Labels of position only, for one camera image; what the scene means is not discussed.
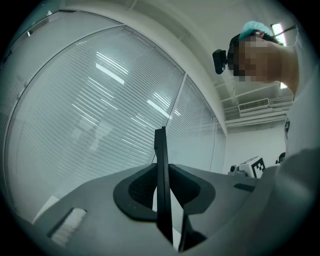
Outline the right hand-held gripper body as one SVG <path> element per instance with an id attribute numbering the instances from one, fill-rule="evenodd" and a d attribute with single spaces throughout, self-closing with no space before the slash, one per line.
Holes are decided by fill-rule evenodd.
<path id="1" fill-rule="evenodd" d="M 238 165 L 232 165 L 228 175 L 260 178 L 265 168 L 266 167 L 263 158 L 260 156 L 255 156 Z"/>

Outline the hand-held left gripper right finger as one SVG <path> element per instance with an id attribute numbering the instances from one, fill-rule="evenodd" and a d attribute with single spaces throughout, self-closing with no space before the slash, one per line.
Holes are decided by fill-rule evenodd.
<path id="1" fill-rule="evenodd" d="M 173 246 L 183 252 L 220 230 L 242 207 L 258 179 L 169 165 Z"/>

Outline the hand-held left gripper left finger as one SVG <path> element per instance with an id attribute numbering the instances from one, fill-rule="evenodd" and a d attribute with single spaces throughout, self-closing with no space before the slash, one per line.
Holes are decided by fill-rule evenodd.
<path id="1" fill-rule="evenodd" d="M 85 182 L 34 223 L 51 256 L 172 256 L 153 210 L 157 166 L 147 164 Z"/>

